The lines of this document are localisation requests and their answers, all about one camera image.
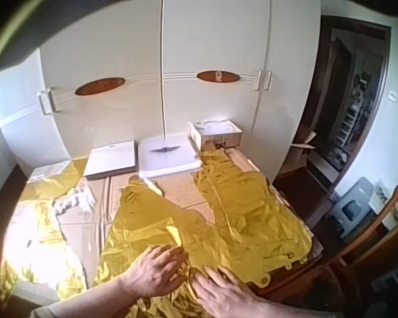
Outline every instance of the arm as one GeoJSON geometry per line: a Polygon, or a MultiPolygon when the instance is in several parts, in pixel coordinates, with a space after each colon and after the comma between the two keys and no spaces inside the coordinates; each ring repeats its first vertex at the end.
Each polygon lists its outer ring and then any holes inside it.
{"type": "Polygon", "coordinates": [[[148,248],[122,275],[66,301],[48,306],[53,316],[112,317],[134,305],[138,299],[166,295],[177,289],[185,277],[176,276],[188,258],[182,247],[148,248]]]}
{"type": "Polygon", "coordinates": [[[198,303],[216,318],[330,318],[341,317],[324,313],[271,303],[259,298],[227,268],[218,272],[205,268],[209,279],[197,274],[192,286],[198,295],[198,303]]]}

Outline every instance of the small cardboard box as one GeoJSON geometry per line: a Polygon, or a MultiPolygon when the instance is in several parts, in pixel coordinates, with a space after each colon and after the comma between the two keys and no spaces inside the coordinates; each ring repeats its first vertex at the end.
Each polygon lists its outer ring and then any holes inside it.
{"type": "Polygon", "coordinates": [[[278,176],[295,171],[306,166],[307,153],[305,150],[315,149],[315,147],[308,143],[316,136],[308,126],[300,124],[297,134],[293,139],[291,148],[287,152],[285,161],[280,168],[278,176]]]}
{"type": "Polygon", "coordinates": [[[233,148],[240,145],[241,130],[231,121],[206,121],[189,123],[190,137],[198,150],[212,141],[216,148],[233,148]]]}

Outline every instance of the wardrobe door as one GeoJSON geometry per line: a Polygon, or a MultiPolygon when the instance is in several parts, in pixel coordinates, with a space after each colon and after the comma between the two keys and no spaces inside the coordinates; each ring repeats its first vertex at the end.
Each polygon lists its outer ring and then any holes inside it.
{"type": "Polygon", "coordinates": [[[0,128],[26,176],[41,166],[69,159],[44,94],[40,51],[20,64],[0,67],[0,128]]]}
{"type": "Polygon", "coordinates": [[[320,36],[320,6],[320,0],[272,1],[267,71],[246,150],[270,181],[287,155],[308,98],[320,36]]]}
{"type": "Polygon", "coordinates": [[[187,122],[230,119],[248,133],[259,97],[270,0],[164,0],[163,97],[167,133],[187,122]],[[202,81],[227,71],[239,81],[202,81]]]}
{"type": "MultiPolygon", "coordinates": [[[[89,5],[51,2],[44,14],[53,16],[52,21],[89,5]]],[[[108,2],[40,47],[54,118],[71,157],[86,156],[94,147],[163,134],[161,2],[108,2]],[[95,95],[75,94],[86,83],[114,77],[125,83],[95,95]]]]}

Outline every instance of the chair backrest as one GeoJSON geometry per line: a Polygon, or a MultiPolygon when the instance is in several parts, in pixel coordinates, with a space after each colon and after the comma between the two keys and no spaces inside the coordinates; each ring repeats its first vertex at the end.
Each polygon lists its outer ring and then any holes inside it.
{"type": "Polygon", "coordinates": [[[387,202],[376,219],[341,253],[339,259],[345,266],[345,270],[353,272],[358,283],[371,283],[376,278],[398,267],[398,225],[385,236],[363,250],[363,245],[368,245],[369,239],[375,236],[378,226],[389,212],[395,208],[398,202],[398,186],[395,188],[392,198],[387,202]],[[354,254],[355,258],[347,263],[348,255],[354,254]]]}

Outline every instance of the door frame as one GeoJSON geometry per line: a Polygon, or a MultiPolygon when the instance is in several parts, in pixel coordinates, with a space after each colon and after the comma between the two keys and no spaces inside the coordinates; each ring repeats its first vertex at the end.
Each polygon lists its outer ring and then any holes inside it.
{"type": "Polygon", "coordinates": [[[324,84],[324,74],[326,73],[326,69],[329,62],[329,53],[330,53],[330,42],[331,42],[331,34],[332,29],[342,29],[347,31],[352,31],[360,34],[364,34],[367,36],[371,36],[374,38],[378,38],[380,40],[384,40],[386,42],[385,54],[383,55],[382,67],[381,67],[381,75],[379,79],[379,85],[377,87],[377,93],[375,96],[374,108],[371,110],[369,119],[364,127],[363,133],[358,140],[356,149],[350,156],[348,162],[340,172],[339,176],[335,179],[333,184],[327,190],[327,195],[324,196],[314,208],[316,211],[328,198],[334,190],[336,186],[339,184],[340,180],[345,176],[346,172],[350,169],[352,163],[356,159],[358,153],[360,152],[364,141],[366,140],[370,128],[374,122],[377,110],[379,109],[379,105],[381,103],[381,98],[383,95],[383,90],[385,89],[386,77],[387,77],[387,69],[389,64],[389,53],[391,48],[391,27],[385,25],[379,25],[377,23],[371,23],[367,21],[351,19],[347,17],[337,17],[332,15],[322,15],[321,16],[321,27],[320,27],[320,42],[318,44],[318,52],[317,52],[317,60],[316,67],[314,69],[314,75],[312,77],[312,83],[310,87],[310,93],[308,94],[308,99],[306,101],[305,110],[302,114],[301,122],[311,124],[314,114],[318,105],[318,101],[323,92],[323,84],[324,84]]]}

